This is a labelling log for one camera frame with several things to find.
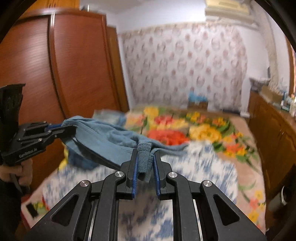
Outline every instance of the silver screw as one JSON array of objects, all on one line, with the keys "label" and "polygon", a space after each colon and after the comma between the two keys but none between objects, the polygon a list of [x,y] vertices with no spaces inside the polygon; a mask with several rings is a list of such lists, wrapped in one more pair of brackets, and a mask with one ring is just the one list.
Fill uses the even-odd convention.
[{"label": "silver screw", "polygon": [[116,177],[122,177],[123,175],[124,175],[124,172],[122,171],[115,172]]},{"label": "silver screw", "polygon": [[170,173],[168,174],[168,176],[171,177],[171,178],[175,178],[175,177],[178,176],[178,174],[175,173],[175,172],[170,172]]},{"label": "silver screw", "polygon": [[209,181],[209,180],[205,180],[205,181],[203,182],[203,184],[204,184],[206,187],[210,187],[210,186],[212,185],[212,182]]},{"label": "silver screw", "polygon": [[82,187],[87,187],[89,185],[89,181],[88,180],[83,180],[80,182],[80,186]]}]

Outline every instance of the blue and white patterned fabric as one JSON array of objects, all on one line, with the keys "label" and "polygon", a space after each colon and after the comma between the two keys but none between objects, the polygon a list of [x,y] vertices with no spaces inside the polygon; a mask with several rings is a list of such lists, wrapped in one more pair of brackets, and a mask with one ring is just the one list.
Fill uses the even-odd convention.
[{"label": "blue and white patterned fabric", "polygon": [[[211,180],[236,203],[238,182],[235,165],[220,160],[210,143],[191,142],[185,150],[187,154],[182,157],[164,156],[162,161],[170,163],[173,171],[188,180]],[[68,165],[44,187],[44,200],[52,208],[81,180],[96,182],[113,172],[114,170],[104,166],[84,171]],[[136,198],[120,200],[119,203],[119,241],[173,240],[172,201],[157,199],[153,178],[149,183],[138,181]]]}]

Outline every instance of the floral blanket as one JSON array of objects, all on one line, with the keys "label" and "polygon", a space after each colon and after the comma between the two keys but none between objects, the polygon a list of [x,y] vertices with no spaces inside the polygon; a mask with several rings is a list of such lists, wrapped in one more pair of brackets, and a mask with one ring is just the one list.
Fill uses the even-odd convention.
[{"label": "floral blanket", "polygon": [[210,141],[222,160],[235,164],[238,174],[237,203],[263,232],[266,199],[261,160],[254,138],[243,118],[213,117],[209,112],[144,107],[126,114],[125,128],[166,145],[186,141]]}]

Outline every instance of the blue garment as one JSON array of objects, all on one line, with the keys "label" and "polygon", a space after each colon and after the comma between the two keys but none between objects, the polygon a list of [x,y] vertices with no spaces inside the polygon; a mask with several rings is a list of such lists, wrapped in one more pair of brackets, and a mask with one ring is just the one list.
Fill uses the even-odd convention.
[{"label": "blue garment", "polygon": [[77,163],[77,159],[91,167],[94,163],[119,169],[123,162],[131,159],[133,149],[138,150],[138,173],[145,174],[145,181],[149,181],[152,172],[153,157],[156,151],[161,155],[183,155],[187,144],[166,146],[133,131],[120,126],[104,123],[98,120],[75,116],[63,122],[62,126],[76,126],[74,137],[64,138],[62,141],[69,148],[68,160]]}]

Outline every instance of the hand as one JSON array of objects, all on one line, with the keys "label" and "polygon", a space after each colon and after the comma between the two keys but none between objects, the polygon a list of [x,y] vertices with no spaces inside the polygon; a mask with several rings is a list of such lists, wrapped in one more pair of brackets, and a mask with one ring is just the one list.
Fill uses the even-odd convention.
[{"label": "hand", "polygon": [[19,178],[21,186],[29,186],[33,178],[32,159],[23,161],[15,167],[0,166],[0,179],[4,182],[11,182],[10,174],[15,174]]}]

